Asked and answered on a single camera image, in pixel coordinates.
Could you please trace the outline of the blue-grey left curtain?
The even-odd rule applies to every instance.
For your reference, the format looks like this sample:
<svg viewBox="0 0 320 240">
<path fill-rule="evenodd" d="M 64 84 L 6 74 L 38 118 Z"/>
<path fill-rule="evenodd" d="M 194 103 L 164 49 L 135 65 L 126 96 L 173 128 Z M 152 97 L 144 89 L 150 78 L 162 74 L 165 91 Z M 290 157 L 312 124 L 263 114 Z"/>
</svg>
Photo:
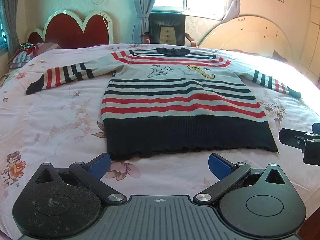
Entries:
<svg viewBox="0 0 320 240">
<path fill-rule="evenodd" d="M 134 0 L 137 17 L 132 33 L 132 43 L 143 43 L 144 33 L 149 31 L 149 15 L 155 0 Z"/>
</svg>

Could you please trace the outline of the striped folded clothes pile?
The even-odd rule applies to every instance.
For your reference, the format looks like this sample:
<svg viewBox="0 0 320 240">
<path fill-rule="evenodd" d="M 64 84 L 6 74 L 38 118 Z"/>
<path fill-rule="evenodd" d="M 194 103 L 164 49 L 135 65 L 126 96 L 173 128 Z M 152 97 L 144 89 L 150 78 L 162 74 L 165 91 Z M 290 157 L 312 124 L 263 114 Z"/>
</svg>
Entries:
<svg viewBox="0 0 320 240">
<path fill-rule="evenodd" d="M 49 50 L 60 49 L 57 43 L 22 43 L 14 56 L 8 61 L 10 69 L 21 68 L 33 58 Z"/>
</svg>

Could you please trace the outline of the grey window curtain far left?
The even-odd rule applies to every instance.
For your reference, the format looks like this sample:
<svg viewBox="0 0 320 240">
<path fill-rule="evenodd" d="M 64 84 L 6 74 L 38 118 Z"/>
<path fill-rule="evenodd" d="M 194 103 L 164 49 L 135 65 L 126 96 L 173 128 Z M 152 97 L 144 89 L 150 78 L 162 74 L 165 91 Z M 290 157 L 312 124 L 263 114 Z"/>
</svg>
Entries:
<svg viewBox="0 0 320 240">
<path fill-rule="evenodd" d="M 20 42 L 16 32 L 18 0 L 1 0 L 1 25 L 7 43 L 8 58 L 13 57 Z"/>
</svg>

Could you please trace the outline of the striped knit sweater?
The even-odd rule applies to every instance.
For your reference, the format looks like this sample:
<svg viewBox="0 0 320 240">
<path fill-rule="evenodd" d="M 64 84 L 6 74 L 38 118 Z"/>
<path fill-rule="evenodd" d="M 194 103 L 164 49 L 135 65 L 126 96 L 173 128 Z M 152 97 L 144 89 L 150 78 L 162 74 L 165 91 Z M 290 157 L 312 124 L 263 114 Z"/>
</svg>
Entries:
<svg viewBox="0 0 320 240">
<path fill-rule="evenodd" d="M 222 51 L 187 48 L 131 49 L 61 64 L 26 93 L 108 73 L 101 118 L 113 160 L 234 148 L 277 152 L 266 114 L 243 79 L 301 97 Z"/>
</svg>

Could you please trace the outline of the red heart-shaped headboard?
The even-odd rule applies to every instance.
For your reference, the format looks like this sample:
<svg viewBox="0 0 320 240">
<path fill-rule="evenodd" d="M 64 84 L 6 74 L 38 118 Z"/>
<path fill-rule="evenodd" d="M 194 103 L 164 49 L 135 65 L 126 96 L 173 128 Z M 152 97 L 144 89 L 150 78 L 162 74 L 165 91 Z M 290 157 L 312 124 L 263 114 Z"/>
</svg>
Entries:
<svg viewBox="0 0 320 240">
<path fill-rule="evenodd" d="M 87 48 L 113 44 L 113 22 L 103 11 L 94 11 L 84 20 L 70 10 L 58 10 L 42 29 L 27 35 L 29 43 L 56 43 L 62 49 Z"/>
</svg>

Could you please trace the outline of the white right curtain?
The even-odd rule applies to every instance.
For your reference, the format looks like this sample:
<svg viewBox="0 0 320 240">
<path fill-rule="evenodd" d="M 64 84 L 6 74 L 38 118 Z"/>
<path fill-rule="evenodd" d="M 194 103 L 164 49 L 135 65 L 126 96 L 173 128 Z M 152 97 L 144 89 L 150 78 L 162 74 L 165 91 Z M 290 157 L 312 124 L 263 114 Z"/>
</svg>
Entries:
<svg viewBox="0 0 320 240">
<path fill-rule="evenodd" d="M 240 0 L 230 0 L 226 13 L 221 23 L 226 23 L 234 18 L 237 18 L 240 14 L 241 2 Z"/>
</svg>

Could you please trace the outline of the cream arched headboard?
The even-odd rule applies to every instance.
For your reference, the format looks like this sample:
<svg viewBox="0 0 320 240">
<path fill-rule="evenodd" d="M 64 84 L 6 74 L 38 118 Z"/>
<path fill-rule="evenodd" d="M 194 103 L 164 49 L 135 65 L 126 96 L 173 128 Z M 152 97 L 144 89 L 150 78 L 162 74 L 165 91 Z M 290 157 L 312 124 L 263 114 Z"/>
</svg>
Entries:
<svg viewBox="0 0 320 240">
<path fill-rule="evenodd" d="M 199 47 L 274 56 L 293 64 L 293 52 L 284 32 L 273 22 L 258 16 L 237 17 L 218 25 Z"/>
</svg>

